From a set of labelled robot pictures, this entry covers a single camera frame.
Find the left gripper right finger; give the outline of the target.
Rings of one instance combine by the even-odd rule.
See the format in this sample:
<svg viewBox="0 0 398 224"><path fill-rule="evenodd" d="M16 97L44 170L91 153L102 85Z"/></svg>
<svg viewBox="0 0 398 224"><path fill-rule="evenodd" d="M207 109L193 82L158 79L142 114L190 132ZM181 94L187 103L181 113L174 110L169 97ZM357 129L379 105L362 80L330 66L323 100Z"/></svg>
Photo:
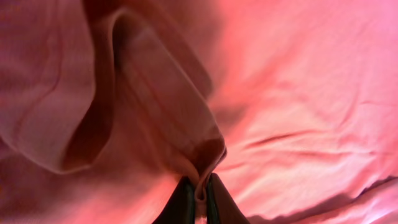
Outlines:
<svg viewBox="0 0 398 224"><path fill-rule="evenodd" d="M207 224L249 224L216 173L206 185Z"/></svg>

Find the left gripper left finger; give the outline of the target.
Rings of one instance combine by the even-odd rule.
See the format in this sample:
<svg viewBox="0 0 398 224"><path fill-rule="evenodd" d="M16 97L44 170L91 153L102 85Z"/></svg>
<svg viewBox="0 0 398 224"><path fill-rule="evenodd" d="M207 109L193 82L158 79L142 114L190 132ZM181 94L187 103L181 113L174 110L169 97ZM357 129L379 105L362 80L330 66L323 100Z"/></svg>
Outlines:
<svg viewBox="0 0 398 224"><path fill-rule="evenodd" d="M164 209L152 224L194 224L194 188L187 177L182 177Z"/></svg>

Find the red t-shirt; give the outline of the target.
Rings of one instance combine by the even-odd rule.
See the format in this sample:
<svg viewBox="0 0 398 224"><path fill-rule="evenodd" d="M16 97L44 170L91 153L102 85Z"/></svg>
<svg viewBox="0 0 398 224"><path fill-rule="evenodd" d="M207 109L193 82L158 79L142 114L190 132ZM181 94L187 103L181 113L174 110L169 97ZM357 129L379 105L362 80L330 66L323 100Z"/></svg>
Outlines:
<svg viewBox="0 0 398 224"><path fill-rule="evenodd" d="M2 1L1 222L397 222L396 1Z"/></svg>

